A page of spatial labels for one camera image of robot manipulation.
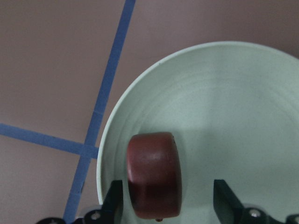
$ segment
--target blue tape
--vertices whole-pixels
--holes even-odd
[[[64,220],[67,224],[72,223],[75,219],[90,161],[90,158],[83,156],[81,156],[79,159],[69,198],[64,211]]]
[[[92,118],[88,127],[85,138],[85,144],[94,146],[99,134],[100,125],[102,123],[104,111],[107,105],[112,82],[116,72],[116,68],[121,56],[121,50],[126,38],[128,26],[133,13],[135,0],[126,0],[121,19],[116,31],[114,42],[112,45],[107,67],[104,73],[100,91],[93,110]],[[64,211],[64,220],[71,223],[76,215],[78,204],[81,197],[81,190],[87,176],[90,158],[81,157],[74,176],[73,184],[69,194],[69,198]]]
[[[59,149],[65,152],[74,153],[85,157],[91,157],[94,159],[98,157],[99,149],[95,146],[88,146],[82,143],[65,140],[2,123],[0,123],[0,134],[10,138],[15,138],[34,144]]]

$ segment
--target screw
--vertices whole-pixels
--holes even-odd
[[[51,222],[49,224],[57,224],[57,222],[55,222],[53,219],[51,220]]]
[[[294,218],[295,222],[299,224],[299,216]]]
[[[101,217],[101,214],[98,213],[97,211],[96,211],[95,213],[93,213],[93,214],[90,216],[90,218],[91,218],[92,220],[97,220],[97,219],[99,219],[100,217]]]
[[[260,217],[261,216],[261,212],[257,209],[250,209],[249,210],[249,214],[252,216],[252,217]]]

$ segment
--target red cylinder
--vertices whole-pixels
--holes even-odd
[[[127,172],[131,203],[138,217],[161,220],[179,215],[182,181],[171,133],[133,136],[128,144]]]

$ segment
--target floor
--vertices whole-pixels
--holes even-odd
[[[125,0],[0,1],[0,122],[83,143]],[[137,0],[96,146],[125,89],[180,49],[254,42],[299,58],[298,0]],[[0,223],[62,217],[79,156],[0,136]],[[98,203],[92,159],[78,213]]]

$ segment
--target white bowl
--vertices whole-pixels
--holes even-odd
[[[135,216],[126,149],[139,133],[172,132],[182,171],[181,214],[163,222],[219,223],[213,180],[280,221],[299,212],[299,60],[245,42],[213,42],[152,65],[125,91],[106,124],[97,164],[99,201],[123,180],[122,223]]]

